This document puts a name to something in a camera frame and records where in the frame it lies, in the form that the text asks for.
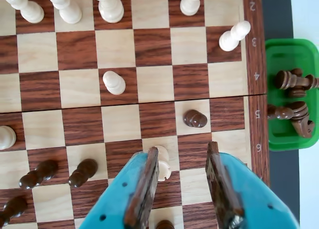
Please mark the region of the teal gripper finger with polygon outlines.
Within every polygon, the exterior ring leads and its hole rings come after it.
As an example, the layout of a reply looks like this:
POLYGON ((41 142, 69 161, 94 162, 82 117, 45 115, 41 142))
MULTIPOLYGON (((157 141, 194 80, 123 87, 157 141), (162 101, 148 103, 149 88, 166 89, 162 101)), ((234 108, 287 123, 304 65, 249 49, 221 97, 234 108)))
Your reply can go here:
POLYGON ((135 153, 91 208, 81 229, 145 229, 159 178, 159 151, 135 153))
POLYGON ((298 229, 288 206, 240 159, 208 143, 205 167, 221 229, 298 229))

